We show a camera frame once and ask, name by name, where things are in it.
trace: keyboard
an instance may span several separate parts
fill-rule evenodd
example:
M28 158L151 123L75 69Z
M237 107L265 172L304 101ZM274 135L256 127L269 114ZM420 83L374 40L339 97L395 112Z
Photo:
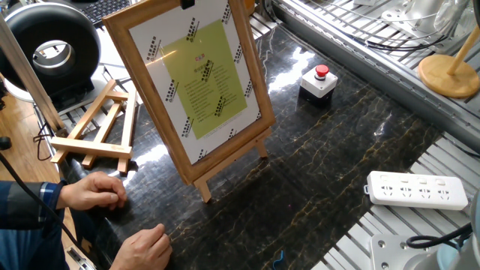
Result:
M101 27L102 17L110 15L116 11L126 8L130 5L130 0L100 0L94 4L84 7L82 11L85 16L93 23L95 27Z

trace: yellow paper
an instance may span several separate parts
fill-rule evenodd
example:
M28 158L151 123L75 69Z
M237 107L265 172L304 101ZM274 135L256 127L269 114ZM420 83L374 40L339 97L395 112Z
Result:
M242 85L220 20L160 48L163 63L197 139L247 108Z

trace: red button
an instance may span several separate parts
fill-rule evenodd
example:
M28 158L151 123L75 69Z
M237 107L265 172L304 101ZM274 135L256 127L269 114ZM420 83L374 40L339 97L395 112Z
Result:
M325 66L324 64L319 64L315 67L315 71L318 77L325 77L330 70L329 67Z

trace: round wooden base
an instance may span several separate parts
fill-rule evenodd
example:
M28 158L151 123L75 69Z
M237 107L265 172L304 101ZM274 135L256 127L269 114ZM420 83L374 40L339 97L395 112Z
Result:
M421 81L433 91L450 98L468 98L480 86L479 76L467 63L461 62L455 74L448 75L454 57L431 55L421 60L418 75Z

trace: black tripod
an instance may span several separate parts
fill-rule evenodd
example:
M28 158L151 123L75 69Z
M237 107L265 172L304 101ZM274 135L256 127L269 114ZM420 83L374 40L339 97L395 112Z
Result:
M5 108L5 102L3 102L2 98L7 95L7 89L5 88L4 83L0 79L0 110ZM0 137L0 150L9 149L12 147L12 142L10 141L9 137Z

